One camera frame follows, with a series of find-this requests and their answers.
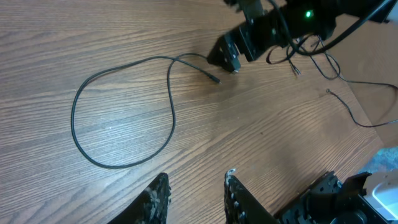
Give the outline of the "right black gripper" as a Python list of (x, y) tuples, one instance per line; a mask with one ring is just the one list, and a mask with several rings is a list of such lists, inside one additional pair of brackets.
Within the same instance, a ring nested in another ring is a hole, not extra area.
[(206, 58), (209, 64), (229, 73), (238, 73), (240, 54), (252, 62), (270, 47), (287, 43), (281, 17), (287, 18), (288, 3), (283, 6), (277, 4), (271, 11), (265, 10), (258, 0), (224, 3), (236, 12), (242, 12), (245, 21), (218, 38)]

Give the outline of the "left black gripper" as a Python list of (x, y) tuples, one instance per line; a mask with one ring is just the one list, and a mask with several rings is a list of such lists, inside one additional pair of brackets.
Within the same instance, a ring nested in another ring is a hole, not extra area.
[(233, 175), (235, 171), (230, 169), (224, 175), (227, 224), (392, 223), (365, 199), (370, 195), (365, 187), (366, 180), (372, 176), (370, 172), (348, 177), (344, 182), (340, 182), (333, 171), (327, 172), (273, 217)]

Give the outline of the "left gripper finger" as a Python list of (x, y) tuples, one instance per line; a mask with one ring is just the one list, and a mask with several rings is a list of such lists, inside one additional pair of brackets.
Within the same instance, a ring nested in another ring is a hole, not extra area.
[(108, 224), (165, 224), (170, 196), (169, 176), (161, 172)]

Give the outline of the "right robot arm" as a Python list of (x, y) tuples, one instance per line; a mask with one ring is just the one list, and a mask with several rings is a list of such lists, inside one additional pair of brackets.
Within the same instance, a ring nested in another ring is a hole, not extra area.
[(313, 34), (326, 40), (333, 34), (337, 17), (343, 14), (357, 17), (352, 26), (310, 55), (323, 53), (367, 21), (391, 21), (393, 11), (397, 9), (397, 1), (390, 0), (291, 0), (283, 6), (272, 1), (274, 8), (271, 11), (266, 11), (260, 0), (235, 0), (226, 4), (243, 12), (246, 20), (220, 36), (206, 59), (228, 72), (237, 72), (241, 68), (240, 55), (253, 62), (276, 45), (290, 45), (293, 53), (305, 55), (294, 39)]

